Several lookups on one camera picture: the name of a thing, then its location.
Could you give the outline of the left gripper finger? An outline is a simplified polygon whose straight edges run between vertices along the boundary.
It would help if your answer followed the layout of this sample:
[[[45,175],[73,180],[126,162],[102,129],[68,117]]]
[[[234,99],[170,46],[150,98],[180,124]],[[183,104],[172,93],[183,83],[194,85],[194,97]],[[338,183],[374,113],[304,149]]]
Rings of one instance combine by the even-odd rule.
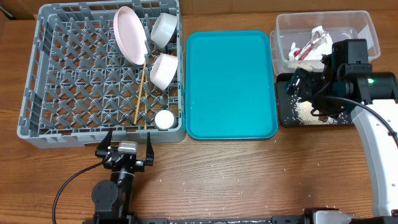
[[[154,150],[150,140],[150,132],[147,133],[147,144],[146,144],[146,159],[145,165],[152,166],[154,163]]]
[[[105,136],[105,138],[98,144],[96,151],[95,151],[95,156],[96,157],[106,157],[108,155],[109,149],[108,147],[111,144],[112,140],[112,134],[113,130],[110,129]]]

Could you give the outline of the white rice leftovers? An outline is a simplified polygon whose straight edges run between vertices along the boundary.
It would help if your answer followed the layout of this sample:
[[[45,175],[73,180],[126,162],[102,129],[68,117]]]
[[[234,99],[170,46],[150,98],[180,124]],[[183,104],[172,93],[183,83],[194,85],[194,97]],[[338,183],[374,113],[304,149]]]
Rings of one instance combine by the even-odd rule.
[[[308,101],[299,102],[298,99],[293,98],[290,101],[290,105],[293,106],[292,119],[298,121],[300,125],[323,125],[323,124],[337,124],[337,120],[328,118],[326,123],[318,119],[319,116],[313,116],[311,111],[313,109],[312,104]]]

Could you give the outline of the brown food chunk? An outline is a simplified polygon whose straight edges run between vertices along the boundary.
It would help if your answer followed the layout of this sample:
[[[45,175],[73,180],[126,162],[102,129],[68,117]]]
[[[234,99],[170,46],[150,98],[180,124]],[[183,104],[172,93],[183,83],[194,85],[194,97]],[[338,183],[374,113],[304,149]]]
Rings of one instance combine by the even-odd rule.
[[[318,119],[324,123],[326,123],[328,121],[328,116],[319,116]]]

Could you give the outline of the foil wrapper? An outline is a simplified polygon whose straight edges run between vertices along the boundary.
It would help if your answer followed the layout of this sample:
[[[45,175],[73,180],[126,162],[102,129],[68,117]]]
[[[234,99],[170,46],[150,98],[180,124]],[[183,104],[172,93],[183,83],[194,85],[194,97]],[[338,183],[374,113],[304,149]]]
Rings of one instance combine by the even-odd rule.
[[[303,49],[294,52],[294,59],[304,60],[313,49],[317,48],[322,43],[327,34],[327,31],[315,31],[307,45]]]

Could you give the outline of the white paper cup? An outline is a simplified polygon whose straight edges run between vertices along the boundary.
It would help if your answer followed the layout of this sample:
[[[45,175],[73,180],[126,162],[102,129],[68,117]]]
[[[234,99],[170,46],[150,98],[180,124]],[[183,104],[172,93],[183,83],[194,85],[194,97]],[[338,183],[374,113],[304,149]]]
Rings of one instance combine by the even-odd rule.
[[[157,129],[168,130],[175,127],[177,119],[171,111],[160,110],[156,113],[154,122]]]

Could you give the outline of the wooden chopstick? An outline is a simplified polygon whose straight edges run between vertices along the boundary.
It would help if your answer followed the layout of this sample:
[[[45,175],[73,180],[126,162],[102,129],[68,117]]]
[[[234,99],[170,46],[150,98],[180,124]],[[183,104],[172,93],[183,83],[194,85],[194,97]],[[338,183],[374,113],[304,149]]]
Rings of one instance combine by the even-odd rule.
[[[140,108],[140,103],[141,103],[141,95],[142,95],[142,88],[143,88],[143,84],[144,84],[144,80],[145,80],[145,69],[146,69],[146,61],[144,61],[144,65],[143,65],[143,69],[142,69],[142,75],[141,75],[141,82],[139,85],[139,94],[137,97],[137,105],[136,105],[136,109],[135,109],[135,114],[134,114],[134,124],[137,124],[137,117],[139,114],[139,108]]]
[[[147,78],[146,78],[146,75],[144,75],[144,96],[145,96],[145,98],[147,100],[147,91],[146,91],[146,88],[145,88],[146,83],[147,83]],[[145,112],[145,115],[147,116],[147,105],[145,103],[144,103],[144,112]],[[144,129],[147,129],[147,120],[146,120],[146,118],[144,118],[144,121],[145,121]]]

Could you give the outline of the pink bowl with rice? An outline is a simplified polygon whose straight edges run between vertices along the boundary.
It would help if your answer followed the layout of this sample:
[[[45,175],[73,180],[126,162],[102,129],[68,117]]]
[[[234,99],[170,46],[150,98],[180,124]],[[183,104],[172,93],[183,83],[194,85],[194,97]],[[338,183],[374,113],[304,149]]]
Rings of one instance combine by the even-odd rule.
[[[150,81],[160,90],[165,90],[177,72],[178,58],[169,54],[160,54],[155,60]]]

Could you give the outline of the white round plate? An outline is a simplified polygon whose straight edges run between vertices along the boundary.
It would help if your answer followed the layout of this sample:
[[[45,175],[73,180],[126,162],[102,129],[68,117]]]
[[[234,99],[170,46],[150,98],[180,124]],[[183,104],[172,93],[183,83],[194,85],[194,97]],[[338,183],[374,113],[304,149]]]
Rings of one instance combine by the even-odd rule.
[[[117,46],[125,59],[143,65],[147,55],[147,39],[137,14],[130,7],[121,7],[114,15],[113,29]]]

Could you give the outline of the grey bowl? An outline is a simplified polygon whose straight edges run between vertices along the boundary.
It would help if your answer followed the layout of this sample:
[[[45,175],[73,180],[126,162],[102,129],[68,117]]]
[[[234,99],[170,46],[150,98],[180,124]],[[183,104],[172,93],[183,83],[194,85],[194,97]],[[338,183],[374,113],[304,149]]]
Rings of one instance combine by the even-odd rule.
[[[164,48],[173,36],[174,30],[177,27],[177,22],[177,16],[164,12],[161,13],[150,33],[150,38],[153,43],[160,48]]]

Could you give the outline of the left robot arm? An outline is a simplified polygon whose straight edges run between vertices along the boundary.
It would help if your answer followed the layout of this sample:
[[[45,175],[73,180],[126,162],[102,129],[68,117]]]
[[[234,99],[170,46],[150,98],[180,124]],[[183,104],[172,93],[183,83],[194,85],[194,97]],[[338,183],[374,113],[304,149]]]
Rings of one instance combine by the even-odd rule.
[[[105,169],[111,171],[108,180],[98,182],[93,188],[91,198],[95,205],[94,223],[139,223],[139,218],[129,211],[132,185],[136,172],[144,172],[145,167],[154,163],[154,150],[147,133],[146,158],[137,158],[138,143],[121,141],[118,146],[111,145],[113,132],[108,131],[99,143],[95,155],[102,159]]]

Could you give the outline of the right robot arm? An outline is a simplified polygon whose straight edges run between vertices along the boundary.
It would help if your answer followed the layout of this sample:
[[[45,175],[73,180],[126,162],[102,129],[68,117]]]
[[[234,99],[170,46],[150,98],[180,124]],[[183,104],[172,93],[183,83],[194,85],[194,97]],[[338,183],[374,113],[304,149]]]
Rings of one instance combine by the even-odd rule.
[[[350,115],[366,155],[373,214],[397,218],[397,77],[374,72],[364,39],[335,42],[322,72],[298,68],[285,92],[312,104],[312,116]]]

